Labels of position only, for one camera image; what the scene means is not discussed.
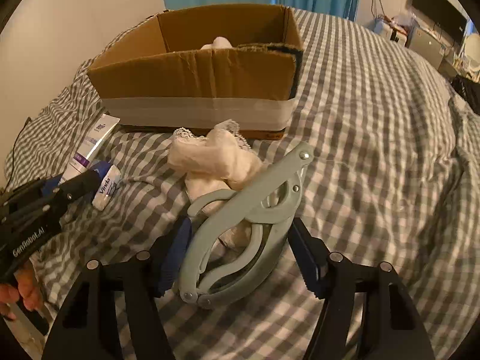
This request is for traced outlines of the person's left hand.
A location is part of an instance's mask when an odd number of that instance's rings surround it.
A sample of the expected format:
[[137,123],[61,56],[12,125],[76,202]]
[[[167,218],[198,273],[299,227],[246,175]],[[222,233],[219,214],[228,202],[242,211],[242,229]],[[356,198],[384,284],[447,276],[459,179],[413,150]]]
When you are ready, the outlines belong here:
[[39,311],[43,306],[41,288],[36,278],[35,270],[30,260],[15,273],[16,286],[9,283],[0,285],[1,316],[15,320],[16,316],[10,309],[10,304],[22,300],[28,311]]

